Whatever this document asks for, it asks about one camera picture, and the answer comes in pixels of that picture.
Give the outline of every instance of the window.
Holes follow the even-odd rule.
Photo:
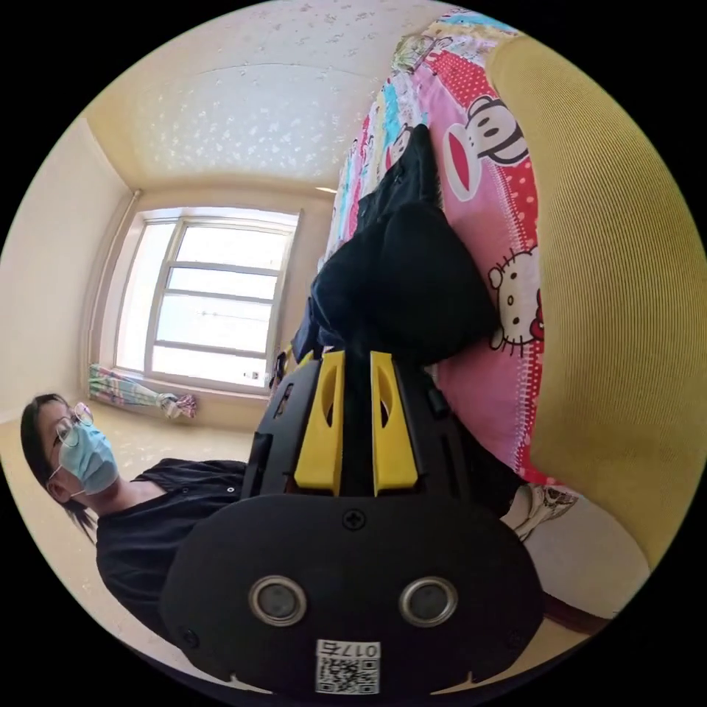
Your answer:
[[[222,390],[264,390],[298,216],[144,221],[123,293],[115,367]]]

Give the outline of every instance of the eyeglasses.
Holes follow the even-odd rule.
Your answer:
[[[57,438],[67,447],[75,447],[79,441],[76,425],[91,425],[94,417],[85,403],[78,403],[69,417],[62,418],[57,424]]]

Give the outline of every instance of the curtain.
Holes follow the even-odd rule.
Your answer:
[[[138,381],[96,363],[89,367],[88,394],[93,400],[109,405],[158,407],[170,420],[180,415],[193,418],[197,414],[197,402],[193,395],[156,393]]]

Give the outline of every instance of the screw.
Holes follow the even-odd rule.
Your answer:
[[[180,631],[182,640],[190,647],[190,648],[198,648],[199,647],[199,636],[197,636],[194,631],[192,631],[190,628],[183,628]]]
[[[344,513],[342,522],[346,530],[356,532],[366,525],[366,516],[360,510],[347,510],[346,513]]]

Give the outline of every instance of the label sticker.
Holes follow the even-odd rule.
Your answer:
[[[380,643],[317,641],[316,692],[378,694],[380,671]]]

